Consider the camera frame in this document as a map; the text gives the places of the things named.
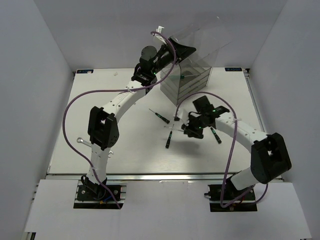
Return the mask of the large green screwdriver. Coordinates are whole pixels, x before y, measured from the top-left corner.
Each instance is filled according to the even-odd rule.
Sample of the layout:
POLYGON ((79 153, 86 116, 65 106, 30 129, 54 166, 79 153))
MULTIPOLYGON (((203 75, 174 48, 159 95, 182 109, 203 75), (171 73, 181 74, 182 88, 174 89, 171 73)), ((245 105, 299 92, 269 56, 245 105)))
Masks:
POLYGON ((174 76, 172 76, 171 78, 173 79, 173 80, 181 80, 181 79, 185 79, 185 78, 187 78, 187 77, 197 77, 197 76, 199 76, 200 74, 198 73, 198 74, 188 74, 188 75, 185 75, 185 74, 180 74, 180 75, 174 75, 174 76))

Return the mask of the small screwdriver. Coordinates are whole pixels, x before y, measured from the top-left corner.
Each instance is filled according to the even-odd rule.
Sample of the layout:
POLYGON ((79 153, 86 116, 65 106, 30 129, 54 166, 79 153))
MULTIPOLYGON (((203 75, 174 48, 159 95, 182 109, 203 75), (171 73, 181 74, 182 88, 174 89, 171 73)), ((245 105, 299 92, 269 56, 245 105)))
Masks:
POLYGON ((170 147, 170 143, 171 143, 171 139, 172 139, 172 134, 173 134, 173 128, 171 127, 171 128, 170 128, 169 135, 168 135, 168 138, 167 138, 167 141, 166 141, 166 144, 165 144, 165 148, 166 148, 166 149, 169 149, 169 147, 170 147))
POLYGON ((213 127, 210 128, 213 136, 215 137, 216 141, 218 144, 222 143, 222 140, 220 139, 220 137, 218 136, 218 134, 216 133, 215 129, 213 127))
POLYGON ((151 112, 153 112, 158 118, 160 118, 163 122, 165 122, 166 124, 170 123, 170 120, 168 120, 167 118, 165 118, 164 116, 162 116, 161 114, 149 109, 151 112))

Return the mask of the clear acrylic drawer cabinet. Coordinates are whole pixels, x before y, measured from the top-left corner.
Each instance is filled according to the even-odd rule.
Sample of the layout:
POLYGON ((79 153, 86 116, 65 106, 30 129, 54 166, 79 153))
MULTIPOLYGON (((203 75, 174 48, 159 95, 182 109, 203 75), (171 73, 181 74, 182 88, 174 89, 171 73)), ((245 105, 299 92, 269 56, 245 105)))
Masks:
POLYGON ((232 42, 229 31, 218 16, 193 22, 172 33, 178 43, 195 47, 196 52, 176 65, 168 77, 160 83, 162 93, 177 106, 189 94, 208 85, 212 67, 214 67, 221 48, 232 42), (172 79, 174 75, 194 75, 184 79, 172 79))

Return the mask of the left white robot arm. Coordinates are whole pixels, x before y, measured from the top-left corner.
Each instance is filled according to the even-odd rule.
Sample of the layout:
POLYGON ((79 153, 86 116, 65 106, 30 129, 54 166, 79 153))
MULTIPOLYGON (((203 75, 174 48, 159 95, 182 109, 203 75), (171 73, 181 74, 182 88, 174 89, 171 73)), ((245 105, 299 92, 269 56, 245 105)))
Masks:
POLYGON ((81 182, 96 200, 103 198, 106 193, 103 185, 107 181, 106 166, 110 149, 120 136, 118 122, 121 117, 153 88, 158 72, 168 65, 182 62, 197 50, 195 47, 182 45, 173 38, 169 38, 169 41, 162 44, 160 49, 151 45, 144 47, 126 90, 121 91, 106 105, 100 108, 95 106, 90 110, 88 134, 92 166, 86 176, 82 176, 81 182))

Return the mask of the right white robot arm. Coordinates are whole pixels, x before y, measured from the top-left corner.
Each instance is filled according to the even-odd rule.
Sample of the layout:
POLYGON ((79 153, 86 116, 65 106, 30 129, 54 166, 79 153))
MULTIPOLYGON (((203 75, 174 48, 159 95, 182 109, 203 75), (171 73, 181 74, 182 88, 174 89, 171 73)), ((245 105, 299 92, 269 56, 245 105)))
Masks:
POLYGON ((245 147, 250 153, 250 165, 226 180, 226 195, 236 200, 244 189, 258 183, 268 184, 292 168, 285 140, 279 133, 268 134, 234 117, 224 106, 197 110, 197 116, 179 110, 177 117, 183 122, 181 128, 190 138, 202 139, 203 129, 212 127, 221 131, 245 147))

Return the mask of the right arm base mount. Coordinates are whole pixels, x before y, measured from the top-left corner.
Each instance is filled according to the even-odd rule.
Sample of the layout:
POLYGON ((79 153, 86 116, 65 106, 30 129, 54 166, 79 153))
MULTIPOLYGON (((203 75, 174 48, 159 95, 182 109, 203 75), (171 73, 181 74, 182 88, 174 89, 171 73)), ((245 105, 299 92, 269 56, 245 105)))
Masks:
MULTIPOLYGON (((222 185, 221 184, 211 184, 208 185, 208 192, 205 192, 203 195, 206 199, 209 200, 209 207, 212 213, 236 213, 236 212, 257 212, 256 195, 253 189, 250 190, 245 196, 242 196, 237 201, 229 205, 228 207, 221 207, 220 197, 222 185)), ((240 196, 246 191, 236 190, 230 186, 226 186, 223 195, 223 204, 227 204, 236 197, 240 196)))

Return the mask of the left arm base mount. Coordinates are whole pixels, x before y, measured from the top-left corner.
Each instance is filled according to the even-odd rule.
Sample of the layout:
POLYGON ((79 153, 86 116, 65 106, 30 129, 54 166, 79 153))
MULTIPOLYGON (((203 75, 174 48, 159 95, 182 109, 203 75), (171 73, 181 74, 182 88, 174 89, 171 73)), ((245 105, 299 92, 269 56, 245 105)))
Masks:
POLYGON ((99 210, 120 210, 126 199, 126 185, 107 184, 111 193, 99 183, 89 181, 83 175, 78 182, 73 208, 74 209, 99 209, 99 210))

